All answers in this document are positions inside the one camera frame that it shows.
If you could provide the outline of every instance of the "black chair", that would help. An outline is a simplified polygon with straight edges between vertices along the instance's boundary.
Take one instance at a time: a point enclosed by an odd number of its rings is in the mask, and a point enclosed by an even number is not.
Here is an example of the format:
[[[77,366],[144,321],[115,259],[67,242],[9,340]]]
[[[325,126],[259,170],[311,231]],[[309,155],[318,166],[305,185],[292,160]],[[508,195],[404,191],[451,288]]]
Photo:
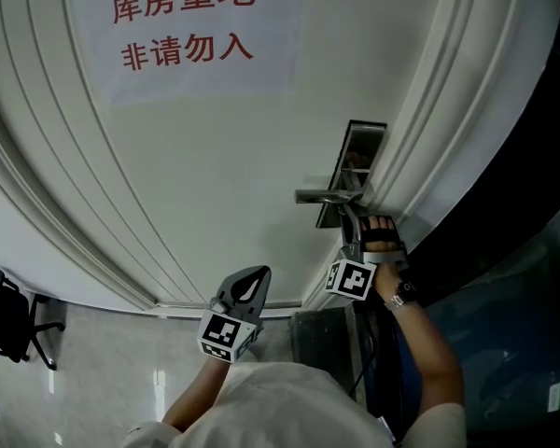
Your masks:
[[[48,297],[35,295],[29,311],[29,301],[19,292],[19,288],[8,280],[0,270],[0,356],[8,357],[13,362],[29,361],[27,348],[33,343],[37,353],[46,366],[56,371],[56,364],[50,363],[37,341],[37,333],[57,328],[60,332],[66,329],[62,322],[35,324],[35,309],[39,303],[46,303]]]

